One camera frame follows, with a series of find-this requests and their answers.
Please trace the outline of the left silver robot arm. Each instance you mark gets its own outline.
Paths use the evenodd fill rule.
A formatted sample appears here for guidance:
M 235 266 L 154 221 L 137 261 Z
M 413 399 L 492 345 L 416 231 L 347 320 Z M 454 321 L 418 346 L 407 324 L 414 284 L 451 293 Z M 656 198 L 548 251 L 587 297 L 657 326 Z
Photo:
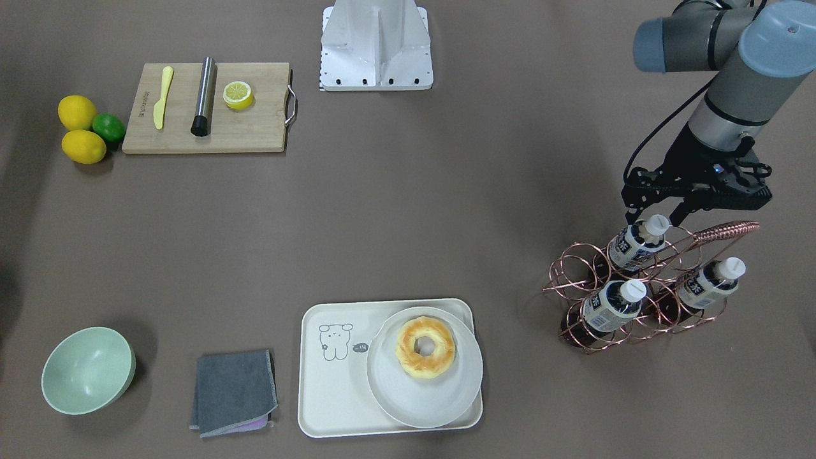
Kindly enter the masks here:
M 755 139 L 815 67 L 813 1 L 683 1 L 636 30 L 632 54 L 644 72 L 713 71 L 662 164 L 627 165 L 622 198 L 632 224 L 666 198 L 669 220 L 697 211 L 755 211 L 771 200 L 771 168 Z

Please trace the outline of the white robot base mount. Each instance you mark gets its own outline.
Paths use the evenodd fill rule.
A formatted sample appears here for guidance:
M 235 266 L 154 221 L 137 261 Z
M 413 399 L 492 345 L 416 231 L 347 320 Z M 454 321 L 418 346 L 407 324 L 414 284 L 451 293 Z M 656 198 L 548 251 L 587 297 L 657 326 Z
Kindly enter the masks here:
M 320 90 L 432 88 L 428 12 L 416 2 L 336 1 L 321 18 Z

